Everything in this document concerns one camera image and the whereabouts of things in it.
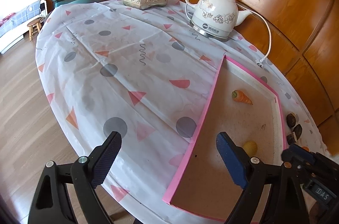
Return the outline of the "cut brown fruit half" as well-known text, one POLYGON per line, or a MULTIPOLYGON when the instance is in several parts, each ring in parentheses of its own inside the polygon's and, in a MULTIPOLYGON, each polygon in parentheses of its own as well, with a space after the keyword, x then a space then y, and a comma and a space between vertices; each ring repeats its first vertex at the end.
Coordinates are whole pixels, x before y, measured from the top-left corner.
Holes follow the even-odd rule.
POLYGON ((297 142, 296 134, 294 132, 288 134, 286 136, 286 141, 287 141, 288 145, 295 144, 297 142))

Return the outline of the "dark brown round fruit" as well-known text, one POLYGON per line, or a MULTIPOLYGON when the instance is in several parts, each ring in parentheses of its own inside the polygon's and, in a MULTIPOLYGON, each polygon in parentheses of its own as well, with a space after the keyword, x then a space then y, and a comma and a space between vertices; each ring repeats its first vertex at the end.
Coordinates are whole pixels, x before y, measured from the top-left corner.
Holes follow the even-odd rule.
POLYGON ((293 132, 294 135, 295 135, 295 140, 296 140, 296 141, 298 141, 298 139, 301 137, 302 131, 303 131, 303 129, 302 129, 301 124, 297 124, 297 125, 293 128, 292 132, 293 132))

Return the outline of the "dark brown chestnut fruit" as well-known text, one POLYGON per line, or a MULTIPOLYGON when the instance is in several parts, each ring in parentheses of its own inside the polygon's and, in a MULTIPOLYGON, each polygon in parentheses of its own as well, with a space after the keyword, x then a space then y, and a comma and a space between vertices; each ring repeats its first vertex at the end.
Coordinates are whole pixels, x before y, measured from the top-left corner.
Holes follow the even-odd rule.
POLYGON ((289 128, 293 128, 296 125, 296 116, 294 113, 289 113, 286 115, 286 123, 289 128))

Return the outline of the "small yellow-green round fruit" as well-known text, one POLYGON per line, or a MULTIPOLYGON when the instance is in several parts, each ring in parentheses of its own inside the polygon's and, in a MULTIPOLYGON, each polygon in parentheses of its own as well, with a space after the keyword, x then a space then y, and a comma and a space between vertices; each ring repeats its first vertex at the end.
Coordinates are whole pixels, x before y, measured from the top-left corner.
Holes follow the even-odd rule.
POLYGON ((255 141, 247 141, 242 146, 243 150, 249 157, 254 157, 257 153, 257 143, 255 141))

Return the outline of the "toy carrot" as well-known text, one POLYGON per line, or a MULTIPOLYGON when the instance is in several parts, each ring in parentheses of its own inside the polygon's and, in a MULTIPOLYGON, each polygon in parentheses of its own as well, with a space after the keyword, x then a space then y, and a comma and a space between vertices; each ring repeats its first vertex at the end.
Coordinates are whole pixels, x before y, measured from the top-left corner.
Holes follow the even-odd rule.
POLYGON ((253 105, 252 101, 250 100, 249 97, 247 97, 242 91, 240 90, 234 90, 232 92, 232 99, 235 101, 235 102, 238 102, 238 103, 245 103, 245 104, 248 104, 248 105, 253 105))

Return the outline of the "white patterned tablecloth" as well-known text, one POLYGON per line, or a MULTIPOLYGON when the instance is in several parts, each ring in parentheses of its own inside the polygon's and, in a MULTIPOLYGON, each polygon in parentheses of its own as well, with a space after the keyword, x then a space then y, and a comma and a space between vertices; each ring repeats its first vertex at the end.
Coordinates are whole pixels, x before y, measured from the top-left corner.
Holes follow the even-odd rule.
POLYGON ((45 21, 36 64, 43 89, 79 156, 112 132, 122 148, 104 189, 144 223, 207 223, 162 197, 199 126, 224 55, 279 95, 302 125, 300 145, 328 155, 306 106, 283 74, 238 32, 226 42, 188 24, 185 5, 169 0, 146 11, 120 0, 65 4, 45 21))

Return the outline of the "blue plaid sofa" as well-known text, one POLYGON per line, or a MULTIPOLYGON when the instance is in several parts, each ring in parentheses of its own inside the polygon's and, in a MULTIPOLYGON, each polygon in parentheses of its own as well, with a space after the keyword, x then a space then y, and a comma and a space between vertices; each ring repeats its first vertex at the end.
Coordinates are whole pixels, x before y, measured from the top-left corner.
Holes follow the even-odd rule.
POLYGON ((45 14, 44 0, 38 0, 11 16, 1 25, 1 54, 24 38, 29 30, 27 24, 45 14))

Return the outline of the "small wooden stool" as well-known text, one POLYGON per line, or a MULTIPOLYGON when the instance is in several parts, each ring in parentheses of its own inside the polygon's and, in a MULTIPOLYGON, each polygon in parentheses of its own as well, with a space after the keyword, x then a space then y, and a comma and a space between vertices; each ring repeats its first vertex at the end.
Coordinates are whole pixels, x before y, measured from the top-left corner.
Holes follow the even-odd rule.
POLYGON ((33 36, 35 34, 39 34, 41 32, 42 21, 43 19, 39 17, 39 18, 32 20, 31 22, 27 24, 28 32, 29 32, 29 41, 33 40, 33 36))

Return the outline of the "white ceramic electric kettle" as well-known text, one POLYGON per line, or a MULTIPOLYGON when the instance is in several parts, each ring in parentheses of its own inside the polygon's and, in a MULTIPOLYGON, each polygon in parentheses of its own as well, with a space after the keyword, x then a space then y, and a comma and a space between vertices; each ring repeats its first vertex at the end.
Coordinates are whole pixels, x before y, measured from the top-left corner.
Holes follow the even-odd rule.
POLYGON ((236 0, 199 0, 196 4, 189 0, 185 2, 194 9, 191 23, 216 38, 226 39, 234 27, 252 14, 249 10, 239 10, 236 0))

